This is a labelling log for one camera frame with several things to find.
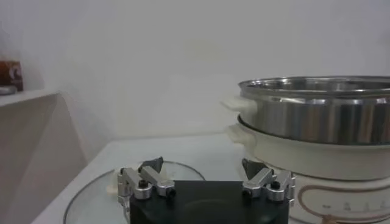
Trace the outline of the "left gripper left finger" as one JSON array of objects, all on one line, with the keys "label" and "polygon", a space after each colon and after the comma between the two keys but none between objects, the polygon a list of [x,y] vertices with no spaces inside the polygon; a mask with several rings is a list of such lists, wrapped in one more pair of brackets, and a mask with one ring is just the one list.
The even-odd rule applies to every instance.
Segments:
[{"label": "left gripper left finger", "polygon": [[155,189],[157,195],[167,200],[176,196],[175,182],[161,174],[164,164],[162,157],[144,161],[140,167],[121,168],[117,174],[118,202],[124,213],[130,212],[130,198],[148,200]]}]

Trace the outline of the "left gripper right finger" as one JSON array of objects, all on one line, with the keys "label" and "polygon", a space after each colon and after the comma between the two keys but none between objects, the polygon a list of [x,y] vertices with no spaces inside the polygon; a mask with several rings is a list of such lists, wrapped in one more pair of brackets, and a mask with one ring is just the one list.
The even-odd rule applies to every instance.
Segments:
[{"label": "left gripper right finger", "polygon": [[273,203],[287,201],[294,206],[296,178],[291,171],[275,172],[264,163],[241,160],[242,195],[245,199],[266,197]]}]

